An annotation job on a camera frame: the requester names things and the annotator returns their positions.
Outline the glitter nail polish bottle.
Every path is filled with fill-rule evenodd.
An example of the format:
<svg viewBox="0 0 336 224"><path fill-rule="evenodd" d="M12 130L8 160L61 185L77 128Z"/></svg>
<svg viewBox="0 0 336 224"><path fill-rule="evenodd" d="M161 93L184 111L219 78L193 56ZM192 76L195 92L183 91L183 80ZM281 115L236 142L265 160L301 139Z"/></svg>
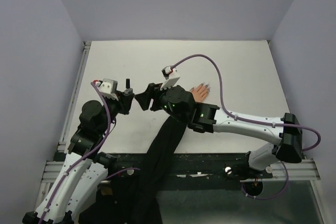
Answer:
<svg viewBox="0 0 336 224"><path fill-rule="evenodd" d="M133 95L133 89L132 88L125 89L124 92L123 92L123 94L125 96L127 96L127 95Z"/></svg>

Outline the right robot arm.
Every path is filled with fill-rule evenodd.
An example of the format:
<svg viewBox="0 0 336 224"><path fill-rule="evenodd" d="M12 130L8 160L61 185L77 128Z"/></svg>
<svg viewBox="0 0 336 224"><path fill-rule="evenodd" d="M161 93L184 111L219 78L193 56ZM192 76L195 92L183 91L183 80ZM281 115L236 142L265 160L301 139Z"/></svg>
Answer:
<svg viewBox="0 0 336 224"><path fill-rule="evenodd" d="M285 113L281 118L264 118L256 124L256 116L241 120L238 114L226 113L213 104L198 103L181 86L161 89L150 83L147 89L135 95L142 110L163 110L174 119L187 123L189 129L199 133L233 133L266 141L266 144L246 154L242 173L255 177L267 166L282 161L297 164L303 159L302 131L295 115Z"/></svg>

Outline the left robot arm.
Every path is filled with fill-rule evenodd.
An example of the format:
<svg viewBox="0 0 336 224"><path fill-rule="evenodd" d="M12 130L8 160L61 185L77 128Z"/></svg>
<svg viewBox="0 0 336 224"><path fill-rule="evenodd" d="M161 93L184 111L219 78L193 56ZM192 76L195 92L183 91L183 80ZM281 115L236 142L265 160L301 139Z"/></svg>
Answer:
<svg viewBox="0 0 336 224"><path fill-rule="evenodd" d="M45 199L23 223L73 223L93 190L116 175L111 155L99 149L118 114L129 114L134 93L98 91L101 101L90 100L81 109L80 124L70 140L62 168Z"/></svg>

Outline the black sleeve forearm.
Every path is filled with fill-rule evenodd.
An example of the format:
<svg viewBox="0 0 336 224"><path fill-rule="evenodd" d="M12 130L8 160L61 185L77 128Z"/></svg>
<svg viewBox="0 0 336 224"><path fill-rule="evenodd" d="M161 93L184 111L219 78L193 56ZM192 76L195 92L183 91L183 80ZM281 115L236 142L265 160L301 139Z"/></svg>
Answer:
<svg viewBox="0 0 336 224"><path fill-rule="evenodd" d="M186 128L186 123L169 117L145 154L139 175L111 182L118 223L162 223L156 195Z"/></svg>

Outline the mannequin hand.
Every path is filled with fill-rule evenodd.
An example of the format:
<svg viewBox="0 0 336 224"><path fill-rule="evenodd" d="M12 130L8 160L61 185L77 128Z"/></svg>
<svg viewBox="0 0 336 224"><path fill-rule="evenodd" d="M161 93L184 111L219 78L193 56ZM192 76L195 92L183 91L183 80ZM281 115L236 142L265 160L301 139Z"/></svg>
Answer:
<svg viewBox="0 0 336 224"><path fill-rule="evenodd" d="M208 97L210 92L210 85L201 83L197 87L192 87L190 93L193 95L195 102L202 103Z"/></svg>

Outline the aluminium rail frame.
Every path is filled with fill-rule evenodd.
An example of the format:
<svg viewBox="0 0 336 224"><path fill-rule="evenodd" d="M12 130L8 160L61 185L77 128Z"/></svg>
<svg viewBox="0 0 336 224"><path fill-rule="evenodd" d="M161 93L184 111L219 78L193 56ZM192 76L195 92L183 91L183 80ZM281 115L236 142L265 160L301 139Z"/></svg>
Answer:
<svg viewBox="0 0 336 224"><path fill-rule="evenodd" d="M218 66L223 80L226 109L236 113L263 117L280 117L289 112L283 88L267 41L220 40L116 40L93 41L89 52L80 56L80 70L75 70L70 84L71 98L61 141L66 147L79 124L81 106L99 99L90 82L109 78L124 90L130 78L134 93L145 90L151 82L164 81L161 69L183 58L203 54ZM177 84L185 89L200 83L210 85L207 103L220 105L218 75L210 61L201 57L189 59L177 67L181 78ZM167 114L142 111L133 101L130 115L118 115L117 126L102 147L107 153L145 153ZM245 153L266 142L230 133L186 133L176 153Z"/></svg>

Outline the metal sheet panel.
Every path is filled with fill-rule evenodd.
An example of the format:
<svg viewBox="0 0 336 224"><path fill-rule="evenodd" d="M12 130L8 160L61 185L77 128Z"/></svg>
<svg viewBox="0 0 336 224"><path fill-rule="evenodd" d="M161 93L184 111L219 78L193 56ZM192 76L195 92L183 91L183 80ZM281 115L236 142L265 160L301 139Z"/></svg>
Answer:
<svg viewBox="0 0 336 224"><path fill-rule="evenodd" d="M163 223L322 223L309 182L290 182L271 200L242 191L162 191L157 200Z"/></svg>

